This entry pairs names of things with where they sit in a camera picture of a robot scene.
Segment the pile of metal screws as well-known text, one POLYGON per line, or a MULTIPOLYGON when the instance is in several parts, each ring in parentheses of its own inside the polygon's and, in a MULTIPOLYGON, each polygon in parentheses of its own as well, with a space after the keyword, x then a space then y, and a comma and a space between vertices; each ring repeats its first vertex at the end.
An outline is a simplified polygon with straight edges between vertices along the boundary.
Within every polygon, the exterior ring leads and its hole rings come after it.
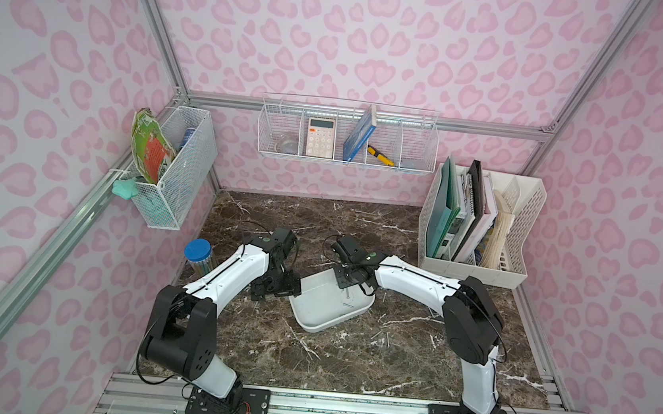
POLYGON ((350 296, 349 290, 343 290, 342 292, 342 304, 348 308, 352 308, 352 299, 350 296))

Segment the white plastic storage box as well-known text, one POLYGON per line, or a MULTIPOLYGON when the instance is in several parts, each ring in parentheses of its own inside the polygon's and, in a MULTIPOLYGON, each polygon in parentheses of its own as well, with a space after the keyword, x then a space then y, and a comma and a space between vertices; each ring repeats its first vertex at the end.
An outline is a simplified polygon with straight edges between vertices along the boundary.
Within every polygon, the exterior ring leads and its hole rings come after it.
POLYGON ((302 279, 302 294, 291 297, 294 317, 307 333, 319 333, 358 317, 372 307, 375 296, 367 298, 356 286, 347 288, 352 308, 342 304, 342 292, 336 282, 334 268, 302 279))

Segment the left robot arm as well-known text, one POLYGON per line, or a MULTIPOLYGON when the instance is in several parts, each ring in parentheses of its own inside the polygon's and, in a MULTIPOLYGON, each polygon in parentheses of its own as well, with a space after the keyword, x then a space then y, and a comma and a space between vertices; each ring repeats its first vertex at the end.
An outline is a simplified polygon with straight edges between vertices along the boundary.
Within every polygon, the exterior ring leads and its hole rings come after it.
POLYGON ((298 251, 293 231, 279 228, 251 237, 229 259, 186 286, 157 294, 137 359, 161 366, 213 399, 241 402, 238 374, 217 357, 218 316, 244 290, 252 301, 300 296, 300 275, 286 265, 298 251))

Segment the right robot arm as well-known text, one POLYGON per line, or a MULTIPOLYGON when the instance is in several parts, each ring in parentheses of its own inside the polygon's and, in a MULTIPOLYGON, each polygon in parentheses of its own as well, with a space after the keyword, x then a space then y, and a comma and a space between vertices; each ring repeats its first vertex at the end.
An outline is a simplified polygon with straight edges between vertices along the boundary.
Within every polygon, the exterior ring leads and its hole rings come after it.
POLYGON ((475 277, 459 281, 419 269, 397 256, 368 252, 351 236, 331 246, 342 288, 391 290, 441 315, 446 343, 459 357, 463 392, 457 414, 499 414, 496 386, 504 321, 487 288, 475 277))

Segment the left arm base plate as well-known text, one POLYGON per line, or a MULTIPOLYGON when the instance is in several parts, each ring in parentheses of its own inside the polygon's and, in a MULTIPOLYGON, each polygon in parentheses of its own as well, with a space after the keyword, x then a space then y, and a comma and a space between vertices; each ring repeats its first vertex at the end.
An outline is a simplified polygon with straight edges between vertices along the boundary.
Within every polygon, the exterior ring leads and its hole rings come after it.
POLYGON ((272 392, 267 389, 240 386, 226 398, 217 398, 196 388, 186 396, 184 414, 268 414, 272 392))

